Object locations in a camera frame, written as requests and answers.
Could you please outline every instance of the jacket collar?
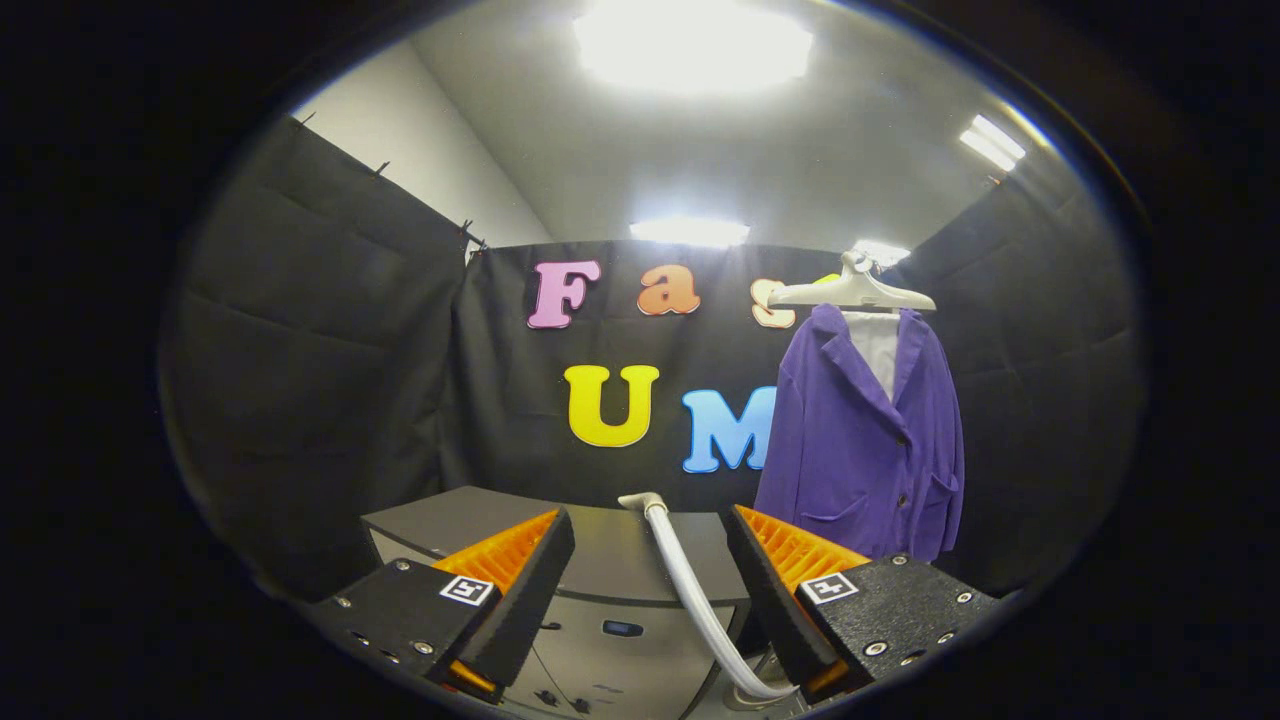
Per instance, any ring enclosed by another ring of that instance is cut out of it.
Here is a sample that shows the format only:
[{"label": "jacket collar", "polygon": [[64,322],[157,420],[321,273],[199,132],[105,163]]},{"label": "jacket collar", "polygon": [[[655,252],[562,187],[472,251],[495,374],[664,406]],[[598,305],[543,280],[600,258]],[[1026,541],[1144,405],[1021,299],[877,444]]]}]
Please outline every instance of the jacket collar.
[{"label": "jacket collar", "polygon": [[822,351],[837,368],[845,379],[854,386],[867,401],[881,411],[904,434],[906,423],[897,411],[897,402],[902,397],[902,388],[906,387],[911,373],[920,359],[924,341],[928,337],[929,327],[920,319],[915,310],[902,309],[897,324],[897,357],[893,363],[893,400],[890,401],[881,387],[879,380],[872,373],[867,360],[854,347],[849,338],[849,324],[844,314],[835,305],[822,304],[813,309],[809,322],[815,333],[826,336],[822,342]]}]

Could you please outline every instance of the white hose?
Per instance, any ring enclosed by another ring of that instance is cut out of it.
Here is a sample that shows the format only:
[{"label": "white hose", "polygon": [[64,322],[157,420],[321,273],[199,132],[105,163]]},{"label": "white hose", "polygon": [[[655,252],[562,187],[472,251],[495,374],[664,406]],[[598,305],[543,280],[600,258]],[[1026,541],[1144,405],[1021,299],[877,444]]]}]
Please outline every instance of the white hose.
[{"label": "white hose", "polygon": [[733,684],[742,692],[758,698],[781,698],[796,692],[796,685],[774,688],[764,684],[755,676],[755,673],[751,671],[746,661],[742,660],[737,648],[733,647],[733,641],[728,639],[724,628],[721,626],[716,614],[712,612],[712,606],[707,602],[707,594],[703,593],[703,587],[698,583],[698,575],[694,574],[694,569],[689,565],[689,559],[685,557],[685,551],[680,546],[680,538],[676,537],[676,530],[671,527],[671,520],[667,519],[667,505],[662,501],[662,497],[655,492],[644,492],[622,496],[618,498],[618,502],[628,510],[644,510],[644,516],[649,520],[649,524],[653,527],[653,534],[658,539],[658,550],[662,551],[662,560],[667,564],[671,580],[676,584],[676,593],[680,596],[680,602],[689,610],[689,615],[692,616],[698,632],[707,641],[707,646],[712,648],[721,667],[732,678]]}]

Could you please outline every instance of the jacket pocket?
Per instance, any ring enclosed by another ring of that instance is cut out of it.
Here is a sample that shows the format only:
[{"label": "jacket pocket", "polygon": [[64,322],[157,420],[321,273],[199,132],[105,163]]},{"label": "jacket pocket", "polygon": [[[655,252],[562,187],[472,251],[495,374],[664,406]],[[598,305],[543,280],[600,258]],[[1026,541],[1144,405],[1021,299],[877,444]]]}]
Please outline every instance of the jacket pocket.
[{"label": "jacket pocket", "polygon": [[861,495],[838,512],[800,512],[800,529],[829,539],[869,557],[881,552],[877,529],[867,523],[865,509],[869,496]]},{"label": "jacket pocket", "polygon": [[819,523],[838,523],[840,520],[855,518],[865,505],[867,505],[867,496],[860,495],[858,496],[858,500],[850,502],[847,507],[845,507],[840,512],[836,512],[835,515],[817,515],[813,512],[800,512],[800,516],[809,520],[817,520]]},{"label": "jacket pocket", "polygon": [[929,487],[924,493],[924,507],[920,509],[920,521],[915,530],[916,555],[937,556],[942,548],[942,538],[947,530],[947,507],[960,489],[955,475],[947,474],[943,482],[936,473],[929,475]]}]

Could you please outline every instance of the yellow letter u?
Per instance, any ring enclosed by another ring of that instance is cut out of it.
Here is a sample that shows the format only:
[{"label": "yellow letter u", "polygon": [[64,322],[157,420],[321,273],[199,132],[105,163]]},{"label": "yellow letter u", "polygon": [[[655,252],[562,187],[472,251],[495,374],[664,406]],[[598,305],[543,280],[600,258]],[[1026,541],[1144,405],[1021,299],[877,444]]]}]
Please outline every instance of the yellow letter u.
[{"label": "yellow letter u", "polygon": [[609,372],[599,365],[573,365],[564,370],[568,380],[568,427],[577,438],[596,447],[626,447],[649,432],[653,406],[653,380],[658,368],[627,365],[618,373],[630,386],[627,420],[608,425],[600,419],[600,389]]}]

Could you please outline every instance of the purple jacket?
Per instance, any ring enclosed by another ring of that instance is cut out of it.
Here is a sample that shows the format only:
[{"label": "purple jacket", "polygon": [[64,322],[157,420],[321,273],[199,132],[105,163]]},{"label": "purple jacket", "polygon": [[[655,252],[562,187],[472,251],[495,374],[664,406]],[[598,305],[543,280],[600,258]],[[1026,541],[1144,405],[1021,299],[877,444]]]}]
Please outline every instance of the purple jacket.
[{"label": "purple jacket", "polygon": [[902,310],[893,402],[832,305],[796,329],[778,368],[755,509],[877,560],[951,550],[964,498],[960,407],[942,345]]}]

